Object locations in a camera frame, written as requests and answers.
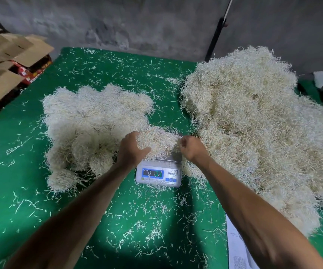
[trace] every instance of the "person's left hand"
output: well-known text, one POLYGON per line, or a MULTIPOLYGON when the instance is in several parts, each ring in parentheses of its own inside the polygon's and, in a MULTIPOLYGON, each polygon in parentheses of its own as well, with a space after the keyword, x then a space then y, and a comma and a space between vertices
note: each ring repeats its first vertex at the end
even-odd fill
POLYGON ((139 135, 139 132, 133 131, 132 133, 127 134, 121 141, 117 163, 134 168, 150 153, 150 147, 146 147, 142 150, 138 148, 137 135, 139 135))

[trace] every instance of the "paper sheet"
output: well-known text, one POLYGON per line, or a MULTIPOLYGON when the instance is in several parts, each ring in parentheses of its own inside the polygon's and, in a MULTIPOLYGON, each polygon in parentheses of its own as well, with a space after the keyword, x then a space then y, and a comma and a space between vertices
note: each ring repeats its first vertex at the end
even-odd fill
POLYGON ((226 215, 229 269, 259 269, 235 226, 226 215))

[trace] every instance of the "qr code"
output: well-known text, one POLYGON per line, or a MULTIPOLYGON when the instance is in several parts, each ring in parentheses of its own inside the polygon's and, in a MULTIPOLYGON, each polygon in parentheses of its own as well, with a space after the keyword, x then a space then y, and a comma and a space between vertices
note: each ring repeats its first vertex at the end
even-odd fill
POLYGON ((234 257, 234 268, 235 269, 246 269, 246 261, 242 257, 234 257))

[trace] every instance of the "gray wall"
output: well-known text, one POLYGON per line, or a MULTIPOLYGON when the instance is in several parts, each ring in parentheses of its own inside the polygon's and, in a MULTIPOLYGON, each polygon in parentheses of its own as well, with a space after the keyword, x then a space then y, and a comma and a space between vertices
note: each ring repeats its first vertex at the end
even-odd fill
MULTIPOLYGON (((0 0, 13 33, 64 46, 202 61, 229 0, 0 0)), ((267 46, 299 74, 323 70, 323 0, 234 0, 215 48, 267 46)))

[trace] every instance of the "digital scale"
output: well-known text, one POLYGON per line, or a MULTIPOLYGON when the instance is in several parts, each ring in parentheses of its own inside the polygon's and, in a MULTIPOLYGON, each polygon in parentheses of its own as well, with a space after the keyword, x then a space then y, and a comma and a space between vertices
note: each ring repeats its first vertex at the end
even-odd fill
POLYGON ((182 183, 182 154, 169 154, 165 159, 145 161, 137 166, 135 181, 143 184, 180 187, 182 183))

